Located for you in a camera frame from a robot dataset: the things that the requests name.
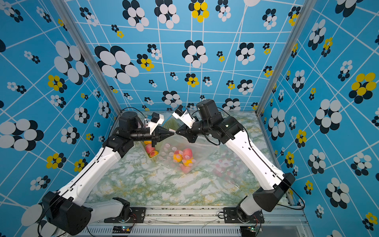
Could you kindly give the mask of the pale green plastic basket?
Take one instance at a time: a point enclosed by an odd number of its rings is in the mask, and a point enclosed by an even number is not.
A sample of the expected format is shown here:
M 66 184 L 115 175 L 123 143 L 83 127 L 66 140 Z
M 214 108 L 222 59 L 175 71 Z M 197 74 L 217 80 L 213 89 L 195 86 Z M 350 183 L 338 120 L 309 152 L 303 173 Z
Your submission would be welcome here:
M 147 128 L 148 117 L 147 117 L 146 119 L 144 119 L 144 121 L 143 121 L 144 128 L 146 128 L 146 129 L 148 129 L 148 128 Z M 171 129 L 171 128 L 169 128 L 169 127 L 164 127 L 164 128 L 176 132 L 176 130 Z M 161 148 L 161 146 L 164 144 L 164 141 L 161 141 L 161 142 L 140 141 L 139 143 L 142 145 L 146 157 L 147 157 L 148 159 L 150 159 L 152 162 L 156 162 L 156 161 L 159 159 L 159 156 L 160 156 L 160 155 L 165 156 L 165 150 L 164 150 L 163 148 Z M 146 150 L 145 150 L 145 146 L 146 146 L 147 144 L 152 144 L 152 146 L 155 147 L 155 150 L 152 151 L 150 154 L 147 154 L 147 152 L 146 152 Z

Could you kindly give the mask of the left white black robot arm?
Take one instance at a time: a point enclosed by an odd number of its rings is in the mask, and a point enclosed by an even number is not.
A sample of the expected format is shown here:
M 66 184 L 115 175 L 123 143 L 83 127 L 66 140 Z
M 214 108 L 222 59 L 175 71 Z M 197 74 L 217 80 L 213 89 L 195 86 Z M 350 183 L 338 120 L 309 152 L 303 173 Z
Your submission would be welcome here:
M 57 228 L 56 234 L 75 236 L 88 224 L 107 218 L 135 222 L 130 203 L 123 198 L 86 205 L 85 201 L 101 178 L 118 163 L 135 142 L 151 141 L 152 145 L 174 133 L 164 127 L 164 116 L 158 113 L 141 121 L 138 114 L 126 111 L 114 123 L 110 136 L 99 152 L 75 178 L 57 192 L 48 192 L 42 199 L 43 216 Z

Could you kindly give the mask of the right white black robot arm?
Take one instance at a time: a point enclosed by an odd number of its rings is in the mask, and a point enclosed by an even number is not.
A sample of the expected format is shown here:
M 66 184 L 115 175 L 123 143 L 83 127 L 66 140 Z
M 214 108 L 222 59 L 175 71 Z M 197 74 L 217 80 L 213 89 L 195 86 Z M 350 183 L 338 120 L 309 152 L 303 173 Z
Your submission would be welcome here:
M 247 129 L 234 117 L 223 117 L 216 103 L 206 99 L 197 104 L 200 119 L 193 118 L 183 106 L 173 113 L 183 125 L 176 131 L 190 143 L 200 135 L 211 135 L 231 149 L 254 174 L 260 187 L 245 197 L 236 207 L 239 220 L 247 223 L 260 210 L 271 212 L 295 181 L 291 173 L 277 168 L 253 144 Z

